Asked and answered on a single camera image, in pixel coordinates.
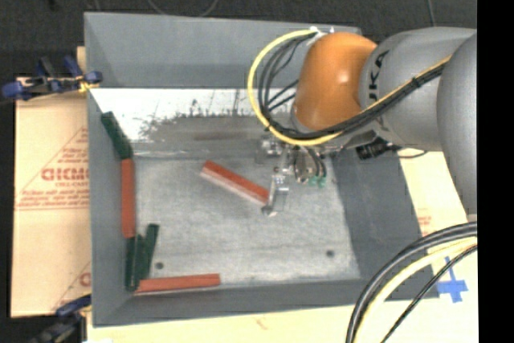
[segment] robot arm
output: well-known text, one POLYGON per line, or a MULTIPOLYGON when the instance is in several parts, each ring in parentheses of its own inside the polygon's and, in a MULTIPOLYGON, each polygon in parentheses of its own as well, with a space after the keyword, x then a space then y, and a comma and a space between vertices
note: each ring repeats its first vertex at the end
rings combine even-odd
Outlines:
POLYGON ((451 27, 402 32, 379 45, 350 33, 323 34, 306 54, 291 125, 272 119, 265 102, 257 112, 280 140, 318 153, 373 152, 378 145, 443 151, 473 218, 476 45, 475 30, 451 27))

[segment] blue clamp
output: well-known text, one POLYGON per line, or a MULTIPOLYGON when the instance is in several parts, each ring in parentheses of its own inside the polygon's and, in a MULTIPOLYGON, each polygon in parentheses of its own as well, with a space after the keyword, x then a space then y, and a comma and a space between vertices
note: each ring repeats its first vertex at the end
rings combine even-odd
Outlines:
POLYGON ((21 81, 10 82, 2 86, 2 94, 7 99, 29 100, 34 97, 52 93, 71 92, 83 84, 99 84, 104 78, 100 71, 90 71, 84 74, 79 64, 70 55, 64 57, 64 67, 71 78, 58 78, 47 57, 39 59, 35 68, 36 76, 21 81))

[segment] green wooden block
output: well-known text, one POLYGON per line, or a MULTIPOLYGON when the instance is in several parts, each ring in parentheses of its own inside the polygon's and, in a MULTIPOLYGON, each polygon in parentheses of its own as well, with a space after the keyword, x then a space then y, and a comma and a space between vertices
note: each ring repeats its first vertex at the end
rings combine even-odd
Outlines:
POLYGON ((159 225, 155 223, 150 223, 146 227, 145 234, 145 244, 146 244, 146 252, 148 254, 148 273, 150 273, 150 269, 152 267, 152 259, 153 259, 153 251, 155 250, 155 245, 157 244, 157 236, 159 234, 159 225))
POLYGON ((113 112, 102 113, 102 125, 104 125, 107 134, 111 138, 114 148, 120 155, 120 158, 129 159, 134 153, 129 139, 123 133, 123 129, 118 124, 113 112))

